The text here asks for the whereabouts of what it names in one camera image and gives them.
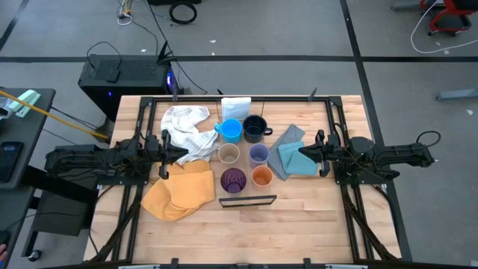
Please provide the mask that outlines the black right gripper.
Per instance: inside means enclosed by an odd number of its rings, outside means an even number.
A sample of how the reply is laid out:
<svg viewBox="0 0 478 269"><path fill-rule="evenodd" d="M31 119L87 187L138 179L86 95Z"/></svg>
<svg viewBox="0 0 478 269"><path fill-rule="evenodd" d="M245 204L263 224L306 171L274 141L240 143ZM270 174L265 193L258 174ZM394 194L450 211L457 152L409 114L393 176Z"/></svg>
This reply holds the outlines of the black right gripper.
<svg viewBox="0 0 478 269"><path fill-rule="evenodd" d="M324 141L325 139L325 132L322 129L319 129L317 132L317 142L318 144L304 146L299 148L299 156L303 162L310 163L310 164L317 164L317 156L312 154L304 154L304 153L313 153L320 150L319 153L319 162L320 162L320 171L319 175L321 177L326 177L330 172L330 164L329 161L335 160L338 157L339 149L341 148L340 138L336 133L328 134L327 135L327 142Z"/></svg>

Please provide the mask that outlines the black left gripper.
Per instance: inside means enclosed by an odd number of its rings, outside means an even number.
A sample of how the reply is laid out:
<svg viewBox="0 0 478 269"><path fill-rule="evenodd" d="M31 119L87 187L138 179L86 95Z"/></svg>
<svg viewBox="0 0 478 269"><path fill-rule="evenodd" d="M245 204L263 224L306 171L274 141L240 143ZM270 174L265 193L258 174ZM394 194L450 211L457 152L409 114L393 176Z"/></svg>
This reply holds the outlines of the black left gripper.
<svg viewBox="0 0 478 269"><path fill-rule="evenodd" d="M168 179L169 172L167 171L167 165L169 163L175 163L179 159L185 157L189 151L188 149L181 147L171 146L170 151L175 154L169 160L170 154L168 153L168 150L170 144L170 133L167 130L163 130L161 132L161 139L162 143L160 143L156 135L148 135L146 137L146 152L151 162L159 162L161 164L158 175L162 179Z"/></svg>

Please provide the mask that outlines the beige plastic cup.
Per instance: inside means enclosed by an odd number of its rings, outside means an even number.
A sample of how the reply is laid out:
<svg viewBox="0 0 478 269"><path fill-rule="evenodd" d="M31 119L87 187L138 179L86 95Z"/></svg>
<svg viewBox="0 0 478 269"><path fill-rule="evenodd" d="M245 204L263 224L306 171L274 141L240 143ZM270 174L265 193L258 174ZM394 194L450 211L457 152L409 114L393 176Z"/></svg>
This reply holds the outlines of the beige plastic cup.
<svg viewBox="0 0 478 269"><path fill-rule="evenodd" d="M224 143L218 149L218 157L224 164L234 164L240 157L240 150L233 143Z"/></svg>

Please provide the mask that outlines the lavender plastic cup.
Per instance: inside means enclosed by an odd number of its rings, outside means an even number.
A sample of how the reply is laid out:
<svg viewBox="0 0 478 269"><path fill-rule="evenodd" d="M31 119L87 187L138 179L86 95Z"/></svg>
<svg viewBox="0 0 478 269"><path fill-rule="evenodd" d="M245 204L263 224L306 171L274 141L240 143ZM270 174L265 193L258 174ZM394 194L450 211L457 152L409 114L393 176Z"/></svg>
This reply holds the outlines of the lavender plastic cup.
<svg viewBox="0 0 478 269"><path fill-rule="evenodd" d="M249 159L251 168L265 165L270 156L270 150L265 144L255 143L249 148Z"/></svg>

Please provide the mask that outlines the orange plastic cup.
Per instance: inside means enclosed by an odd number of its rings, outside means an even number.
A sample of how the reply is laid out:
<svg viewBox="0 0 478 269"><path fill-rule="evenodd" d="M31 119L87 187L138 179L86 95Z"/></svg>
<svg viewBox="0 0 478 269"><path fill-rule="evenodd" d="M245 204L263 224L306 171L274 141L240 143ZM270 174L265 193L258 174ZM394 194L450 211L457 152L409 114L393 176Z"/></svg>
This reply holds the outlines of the orange plastic cup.
<svg viewBox="0 0 478 269"><path fill-rule="evenodd" d="M268 166L257 166L251 172L252 182L260 187L265 188L271 185L273 181L273 172Z"/></svg>

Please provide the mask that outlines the bright blue handled mug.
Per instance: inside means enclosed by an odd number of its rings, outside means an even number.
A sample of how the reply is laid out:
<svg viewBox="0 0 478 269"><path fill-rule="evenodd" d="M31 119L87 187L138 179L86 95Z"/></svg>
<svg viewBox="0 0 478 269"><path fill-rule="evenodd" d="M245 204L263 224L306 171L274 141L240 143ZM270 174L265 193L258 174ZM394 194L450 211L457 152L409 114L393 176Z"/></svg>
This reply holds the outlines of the bright blue handled mug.
<svg viewBox="0 0 478 269"><path fill-rule="evenodd" d="M236 119L227 119L222 124L216 123L214 126L214 130L222 135L224 143L238 143L242 129L241 122Z"/></svg>

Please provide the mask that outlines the dark navy mug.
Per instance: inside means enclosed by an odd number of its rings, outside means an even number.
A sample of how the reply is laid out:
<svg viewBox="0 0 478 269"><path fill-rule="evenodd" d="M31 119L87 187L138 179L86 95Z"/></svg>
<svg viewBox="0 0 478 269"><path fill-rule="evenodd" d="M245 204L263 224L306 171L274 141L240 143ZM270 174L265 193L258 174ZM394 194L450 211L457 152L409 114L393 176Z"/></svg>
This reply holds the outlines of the dark navy mug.
<svg viewBox="0 0 478 269"><path fill-rule="evenodd" d="M249 115L243 121L243 136L249 143L259 143L263 136L268 136L273 130L268 127L266 120L259 115Z"/></svg>

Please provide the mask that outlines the purple faceted plastic tumbler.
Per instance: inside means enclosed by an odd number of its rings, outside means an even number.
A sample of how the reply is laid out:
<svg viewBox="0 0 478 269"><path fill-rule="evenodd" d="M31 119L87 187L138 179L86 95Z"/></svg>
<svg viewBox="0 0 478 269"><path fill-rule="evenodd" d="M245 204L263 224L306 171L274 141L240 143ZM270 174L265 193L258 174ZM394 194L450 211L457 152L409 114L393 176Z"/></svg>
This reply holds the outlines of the purple faceted plastic tumbler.
<svg viewBox="0 0 478 269"><path fill-rule="evenodd" d="M246 187L246 175L238 168L229 168L221 175L220 184L224 191L238 194Z"/></svg>

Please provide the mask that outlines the white plaid dish towel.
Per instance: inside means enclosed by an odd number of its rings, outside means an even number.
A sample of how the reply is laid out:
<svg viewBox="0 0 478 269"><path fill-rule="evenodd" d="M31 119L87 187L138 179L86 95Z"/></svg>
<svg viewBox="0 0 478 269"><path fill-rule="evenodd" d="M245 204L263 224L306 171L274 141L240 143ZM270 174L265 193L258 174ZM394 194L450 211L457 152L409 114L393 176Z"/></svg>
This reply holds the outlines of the white plaid dish towel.
<svg viewBox="0 0 478 269"><path fill-rule="evenodd" d="M211 129L200 132L196 127L209 118L205 106L178 105L166 110L161 118L161 130L167 130L171 144L188 150L188 154L177 160L179 165L192 161L209 161L219 148L218 133Z"/></svg>

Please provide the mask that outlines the grey cloth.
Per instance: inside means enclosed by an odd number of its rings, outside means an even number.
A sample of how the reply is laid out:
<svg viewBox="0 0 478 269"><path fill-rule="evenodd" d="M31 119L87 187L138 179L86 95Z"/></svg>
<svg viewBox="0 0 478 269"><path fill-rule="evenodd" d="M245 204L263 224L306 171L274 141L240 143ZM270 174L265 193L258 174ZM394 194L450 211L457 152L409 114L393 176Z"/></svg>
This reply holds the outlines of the grey cloth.
<svg viewBox="0 0 478 269"><path fill-rule="evenodd" d="M289 177L289 174L285 172L280 158L279 146L302 140L304 134L305 132L302 129L291 124L270 148L270 156L267 160L267 165L279 179L285 181Z"/></svg>

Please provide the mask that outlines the yellow-orange waffle cloth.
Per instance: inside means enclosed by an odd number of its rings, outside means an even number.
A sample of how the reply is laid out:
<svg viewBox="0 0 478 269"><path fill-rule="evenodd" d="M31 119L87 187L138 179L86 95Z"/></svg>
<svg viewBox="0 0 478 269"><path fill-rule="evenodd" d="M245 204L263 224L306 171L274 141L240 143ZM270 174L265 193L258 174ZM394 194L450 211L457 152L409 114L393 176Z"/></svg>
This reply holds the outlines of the yellow-orange waffle cloth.
<svg viewBox="0 0 478 269"><path fill-rule="evenodd" d="M167 166L168 179L159 179L141 201L159 220L174 221L192 214L216 199L214 173L208 161L197 160Z"/></svg>

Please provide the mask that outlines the black computer tower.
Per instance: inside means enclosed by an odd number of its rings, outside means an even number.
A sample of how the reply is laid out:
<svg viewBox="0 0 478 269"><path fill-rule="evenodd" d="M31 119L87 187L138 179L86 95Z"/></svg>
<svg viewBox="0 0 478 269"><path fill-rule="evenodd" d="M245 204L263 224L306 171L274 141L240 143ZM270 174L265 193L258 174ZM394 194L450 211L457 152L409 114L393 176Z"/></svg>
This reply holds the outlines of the black computer tower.
<svg viewBox="0 0 478 269"><path fill-rule="evenodd" d="M156 63L154 55L90 55L83 66L78 86L115 121L123 96L179 94L170 62ZM105 79L115 67L121 70L116 83Z"/></svg>

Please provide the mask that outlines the black wifi antenna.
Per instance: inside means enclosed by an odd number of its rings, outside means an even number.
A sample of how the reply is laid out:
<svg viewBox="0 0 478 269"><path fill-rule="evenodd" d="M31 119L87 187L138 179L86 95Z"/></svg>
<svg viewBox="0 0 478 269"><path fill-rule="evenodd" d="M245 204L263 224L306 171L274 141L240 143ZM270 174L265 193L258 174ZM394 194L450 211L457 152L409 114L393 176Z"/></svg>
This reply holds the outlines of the black wifi antenna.
<svg viewBox="0 0 478 269"><path fill-rule="evenodd" d="M165 61L174 61L176 59L176 57L173 56L172 51L166 52L168 47L169 47L169 44L168 44L167 41L165 41L161 50L160 50L160 52L158 53L158 57L157 57L157 60L156 60L157 64L161 64Z"/></svg>

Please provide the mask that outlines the black equipment cart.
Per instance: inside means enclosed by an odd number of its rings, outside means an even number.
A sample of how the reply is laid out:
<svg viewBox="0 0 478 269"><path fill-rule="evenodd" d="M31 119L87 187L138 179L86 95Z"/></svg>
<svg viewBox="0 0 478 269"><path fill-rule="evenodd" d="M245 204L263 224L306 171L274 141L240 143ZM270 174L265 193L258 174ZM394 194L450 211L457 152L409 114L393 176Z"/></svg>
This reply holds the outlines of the black equipment cart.
<svg viewBox="0 0 478 269"><path fill-rule="evenodd" d="M22 184L41 190L32 200L36 211L22 256L38 260L42 252L34 248L39 233L79 235L91 224L98 196L94 170L102 166L94 152L96 145L58 146L46 156L45 169L29 166Z"/></svg>

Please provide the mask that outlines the black side table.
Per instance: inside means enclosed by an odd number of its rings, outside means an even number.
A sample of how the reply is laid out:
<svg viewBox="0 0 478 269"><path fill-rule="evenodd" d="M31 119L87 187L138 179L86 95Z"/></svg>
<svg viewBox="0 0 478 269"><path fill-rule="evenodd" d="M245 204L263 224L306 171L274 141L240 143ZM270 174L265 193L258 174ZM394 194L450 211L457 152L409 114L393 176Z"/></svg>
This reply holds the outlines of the black side table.
<svg viewBox="0 0 478 269"><path fill-rule="evenodd" d="M12 96L18 97L27 88L0 88ZM34 106L49 111L56 91L51 88L34 88L40 94L40 98ZM20 186L23 173L28 167L29 161L33 154L34 148L43 129L46 116L36 111L30 110L26 116L19 118L14 114L6 120L0 120L0 143L2 142L22 142L23 147L20 151L19 158L10 175L8 182L0 183L1 189L14 189Z"/></svg>

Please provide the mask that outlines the grey floor bar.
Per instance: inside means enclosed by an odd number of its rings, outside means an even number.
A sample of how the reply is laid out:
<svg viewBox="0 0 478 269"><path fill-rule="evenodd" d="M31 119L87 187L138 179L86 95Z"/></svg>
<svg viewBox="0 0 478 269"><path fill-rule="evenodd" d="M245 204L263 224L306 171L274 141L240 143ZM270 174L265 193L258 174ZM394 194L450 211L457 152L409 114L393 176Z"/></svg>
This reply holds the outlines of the grey floor bar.
<svg viewBox="0 0 478 269"><path fill-rule="evenodd" d="M448 101L458 99L478 99L478 88L466 90L451 90L439 92L436 96L437 101Z"/></svg>

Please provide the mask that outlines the black smartphone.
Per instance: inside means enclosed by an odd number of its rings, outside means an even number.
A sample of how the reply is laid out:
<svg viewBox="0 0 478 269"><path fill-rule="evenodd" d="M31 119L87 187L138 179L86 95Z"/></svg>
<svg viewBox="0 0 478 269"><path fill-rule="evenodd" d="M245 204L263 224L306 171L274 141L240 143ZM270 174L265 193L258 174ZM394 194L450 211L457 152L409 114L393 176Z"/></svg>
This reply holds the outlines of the black smartphone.
<svg viewBox="0 0 478 269"><path fill-rule="evenodd" d="M0 144L0 183L9 182L23 148L22 142Z"/></svg>

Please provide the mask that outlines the red chair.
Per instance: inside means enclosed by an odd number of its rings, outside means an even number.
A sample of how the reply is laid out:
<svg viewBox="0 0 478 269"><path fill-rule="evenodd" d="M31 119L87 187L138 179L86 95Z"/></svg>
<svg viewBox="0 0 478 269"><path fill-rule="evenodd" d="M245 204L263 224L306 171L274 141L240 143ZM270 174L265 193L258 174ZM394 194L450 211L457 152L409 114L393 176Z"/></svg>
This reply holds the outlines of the red chair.
<svg viewBox="0 0 478 269"><path fill-rule="evenodd" d="M431 8L429 36L436 32L455 36L472 26L469 16L478 12L478 0L420 0L420 7L423 13Z"/></svg>

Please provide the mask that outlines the black metal rig frame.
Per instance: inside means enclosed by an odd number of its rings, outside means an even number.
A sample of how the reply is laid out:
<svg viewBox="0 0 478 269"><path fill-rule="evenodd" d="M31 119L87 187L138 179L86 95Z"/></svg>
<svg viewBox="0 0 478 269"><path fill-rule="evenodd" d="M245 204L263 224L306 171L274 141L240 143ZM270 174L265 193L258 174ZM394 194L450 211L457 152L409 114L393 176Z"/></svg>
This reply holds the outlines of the black metal rig frame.
<svg viewBox="0 0 478 269"><path fill-rule="evenodd" d="M166 96L157 103L153 132L160 136L161 118L174 105L204 105L210 116L197 128L213 129L220 122L220 100L199 101L206 96L191 96L194 101L171 102ZM306 145L314 142L318 129L329 133L325 102L308 102L307 97L264 96L253 101L251 111L261 114L273 129L264 142L272 146L290 124L305 131ZM121 99L112 144L134 134L140 96ZM360 96L341 97L347 128L351 136L370 137ZM163 264L178 258L181 264L297 264L304 258L313 263L352 262L347 222L341 189L331 170L326 178L291 176L282 181L274 176L270 193L277 199L272 205L246 208L222 208L217 188L220 160L210 161L215 175L216 199L197 211L169 222L158 220L140 209L133 249L133 263ZM387 200L369 185L361 185L367 221L387 250L401 257ZM92 222L93 239L103 247L117 227L124 187L110 189L96 206Z"/></svg>

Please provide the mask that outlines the wooden shelf with black frame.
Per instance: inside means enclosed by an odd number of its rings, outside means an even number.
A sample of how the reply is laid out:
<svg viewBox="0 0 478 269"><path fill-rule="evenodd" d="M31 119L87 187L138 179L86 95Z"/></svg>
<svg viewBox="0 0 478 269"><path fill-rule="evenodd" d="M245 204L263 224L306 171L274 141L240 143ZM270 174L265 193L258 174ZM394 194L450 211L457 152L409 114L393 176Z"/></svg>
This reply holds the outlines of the wooden shelf with black frame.
<svg viewBox="0 0 478 269"><path fill-rule="evenodd" d="M250 105L249 115L255 114L255 115L262 116L261 114L252 112L251 107L252 107L252 101ZM223 122L224 121L223 121L221 101L220 101L219 124L222 124ZM222 146L225 143L223 142L222 135L219 134L219 136L220 136L220 142ZM264 137L261 139L259 143L265 144ZM218 203L220 204L222 208L227 208L227 209L258 207L261 205L272 205L277 199L277 196L275 194L270 193L270 185L265 188L260 188L252 182L251 172L253 168L251 168L250 166L249 148L254 143L249 143L244 139L243 129L242 129L242 135L241 135L240 141L238 143L233 143L233 144L235 144L239 148L240 157L234 164L224 164L220 161L220 168L218 172L219 186L217 188ZM225 170L229 168L238 168L242 170L246 175L246 187L238 194L230 194L224 191L220 184L221 175L223 174Z"/></svg>

